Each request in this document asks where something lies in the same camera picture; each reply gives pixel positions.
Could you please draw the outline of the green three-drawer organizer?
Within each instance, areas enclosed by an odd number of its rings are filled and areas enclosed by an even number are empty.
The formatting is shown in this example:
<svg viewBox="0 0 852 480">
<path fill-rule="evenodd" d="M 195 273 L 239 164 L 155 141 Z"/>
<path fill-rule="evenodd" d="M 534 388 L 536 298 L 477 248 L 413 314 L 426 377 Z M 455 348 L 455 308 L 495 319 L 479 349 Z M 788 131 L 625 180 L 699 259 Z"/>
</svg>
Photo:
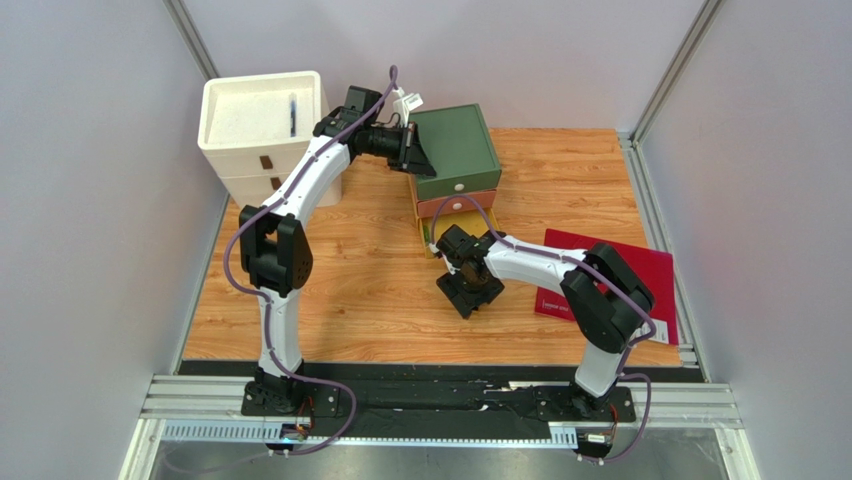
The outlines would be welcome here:
<svg viewBox="0 0 852 480">
<path fill-rule="evenodd" d="M 421 144 L 436 171 L 409 181 L 419 218 L 431 218 L 449 196 L 466 194 L 482 207 L 496 200 L 502 174 L 484 114 L 478 104 L 416 111 Z"/>
</svg>

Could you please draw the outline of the yellow bottom drawer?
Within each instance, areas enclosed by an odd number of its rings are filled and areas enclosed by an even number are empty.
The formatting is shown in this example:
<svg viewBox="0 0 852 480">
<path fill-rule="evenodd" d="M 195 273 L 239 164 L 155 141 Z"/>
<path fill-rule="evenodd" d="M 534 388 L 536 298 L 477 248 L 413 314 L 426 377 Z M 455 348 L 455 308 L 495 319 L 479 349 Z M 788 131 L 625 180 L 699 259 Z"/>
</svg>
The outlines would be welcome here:
<svg viewBox="0 0 852 480">
<path fill-rule="evenodd" d="M 433 217 L 417 217 L 417 229 L 421 235 L 421 241 L 423 244 L 423 254 L 422 256 L 426 259 L 434 259 L 435 257 L 428 249 L 429 243 L 436 243 L 437 240 L 452 226 L 457 225 L 462 230 L 464 230 L 467 234 L 473 235 L 475 237 L 480 237 L 484 233 L 489 231 L 489 228 L 486 224 L 486 221 L 483 219 L 482 215 L 476 210 L 470 210 L 465 212 L 454 212 L 451 210 L 449 213 L 441 212 L 439 216 L 435 228 L 432 228 Z M 426 225 L 429 229 L 430 240 L 429 243 L 423 241 L 422 238 L 422 225 Z"/>
</svg>

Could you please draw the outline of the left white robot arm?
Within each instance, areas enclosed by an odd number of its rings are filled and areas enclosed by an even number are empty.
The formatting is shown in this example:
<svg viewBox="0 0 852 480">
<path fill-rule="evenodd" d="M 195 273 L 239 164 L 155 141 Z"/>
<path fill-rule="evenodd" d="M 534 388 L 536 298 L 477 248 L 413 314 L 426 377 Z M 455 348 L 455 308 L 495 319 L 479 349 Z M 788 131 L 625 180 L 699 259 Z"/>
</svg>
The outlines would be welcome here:
<svg viewBox="0 0 852 480">
<path fill-rule="evenodd" d="M 352 86 L 343 105 L 313 128 L 306 153 L 286 181 L 259 207 L 239 217 L 241 267 L 262 309 L 262 354 L 246 384 L 246 416 L 289 416 L 308 405 L 299 346 L 301 290 L 313 269 L 307 225 L 320 200 L 361 154 L 386 159 L 390 169 L 433 177 L 410 114 L 423 104 L 396 85 L 380 93 Z"/>
</svg>

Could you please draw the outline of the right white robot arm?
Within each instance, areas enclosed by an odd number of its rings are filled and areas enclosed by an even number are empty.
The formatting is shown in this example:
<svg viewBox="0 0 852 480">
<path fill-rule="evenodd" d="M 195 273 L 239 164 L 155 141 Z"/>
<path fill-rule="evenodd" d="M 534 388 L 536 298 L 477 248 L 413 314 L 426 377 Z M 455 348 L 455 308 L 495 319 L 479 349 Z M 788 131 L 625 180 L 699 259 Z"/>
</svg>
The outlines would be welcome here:
<svg viewBox="0 0 852 480">
<path fill-rule="evenodd" d="M 453 225 L 429 249 L 447 266 L 436 284 L 464 319 L 492 303 L 507 280 L 563 296 L 586 339 L 568 397 L 584 416 L 604 408 L 631 350 L 656 332 L 651 290 L 609 244 L 564 250 L 496 230 L 476 237 Z"/>
</svg>

